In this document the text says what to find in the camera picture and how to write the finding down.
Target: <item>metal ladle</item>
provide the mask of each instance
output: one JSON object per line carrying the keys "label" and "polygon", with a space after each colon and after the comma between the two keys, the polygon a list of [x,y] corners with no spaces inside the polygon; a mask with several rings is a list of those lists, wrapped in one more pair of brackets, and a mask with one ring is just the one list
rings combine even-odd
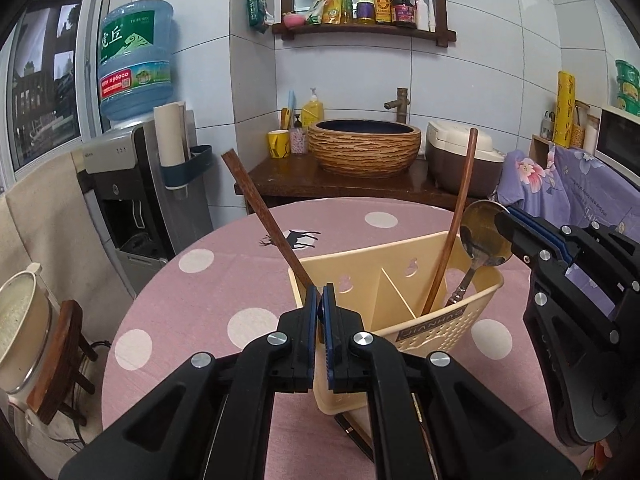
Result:
{"label": "metal ladle", "polygon": [[495,216],[507,209],[491,200],[478,200],[465,209],[460,222],[460,239],[471,257],[471,267],[446,306],[464,298],[471,280],[482,266],[497,267],[511,258],[511,244],[495,226]]}

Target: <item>beige cloth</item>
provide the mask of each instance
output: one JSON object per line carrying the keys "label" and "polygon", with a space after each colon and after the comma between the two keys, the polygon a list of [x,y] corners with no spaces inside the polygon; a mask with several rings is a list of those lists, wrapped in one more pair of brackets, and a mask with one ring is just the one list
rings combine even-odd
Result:
{"label": "beige cloth", "polygon": [[42,264],[42,279],[54,297],[82,306],[89,341],[112,340],[132,299],[100,243],[71,154],[18,181],[6,202],[26,253]]}
{"label": "beige cloth", "polygon": [[6,196],[0,195],[0,286],[14,274],[26,269],[30,263],[9,212]]}

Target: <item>bronze faucet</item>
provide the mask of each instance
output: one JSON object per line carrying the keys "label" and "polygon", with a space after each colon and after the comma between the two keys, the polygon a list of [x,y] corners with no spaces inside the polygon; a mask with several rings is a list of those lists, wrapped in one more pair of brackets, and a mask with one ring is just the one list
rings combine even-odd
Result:
{"label": "bronze faucet", "polygon": [[407,98],[408,89],[399,88],[398,98],[395,101],[389,101],[385,103],[385,108],[391,110],[391,108],[397,108],[396,110],[396,123],[406,124],[406,107],[411,103]]}

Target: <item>yellow plastic wrap roll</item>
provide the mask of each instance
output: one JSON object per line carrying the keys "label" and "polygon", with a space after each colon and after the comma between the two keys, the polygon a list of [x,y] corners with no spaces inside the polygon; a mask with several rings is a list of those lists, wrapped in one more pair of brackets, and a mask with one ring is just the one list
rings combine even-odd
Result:
{"label": "yellow plastic wrap roll", "polygon": [[575,76],[562,70],[558,72],[558,104],[556,106],[556,126],[554,142],[568,148],[571,143],[571,129],[574,124]]}

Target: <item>pink tablecloth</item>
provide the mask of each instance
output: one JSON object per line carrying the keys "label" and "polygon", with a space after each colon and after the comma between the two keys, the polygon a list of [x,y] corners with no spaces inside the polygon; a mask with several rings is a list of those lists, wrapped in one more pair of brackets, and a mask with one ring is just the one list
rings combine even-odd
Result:
{"label": "pink tablecloth", "polygon": [[[271,211],[286,234],[300,233],[294,234],[299,257],[444,231],[452,216],[431,206],[372,198],[297,202]],[[233,222],[197,241],[145,287],[109,355],[102,390],[105,427],[192,354],[238,352],[249,340],[275,329],[277,317],[296,307],[287,264],[265,236],[255,215]],[[500,272],[503,288],[452,354],[559,446],[522,322],[529,269],[512,258]],[[265,478],[364,480],[374,478],[374,469],[333,418],[318,410],[311,392],[277,394]]]}

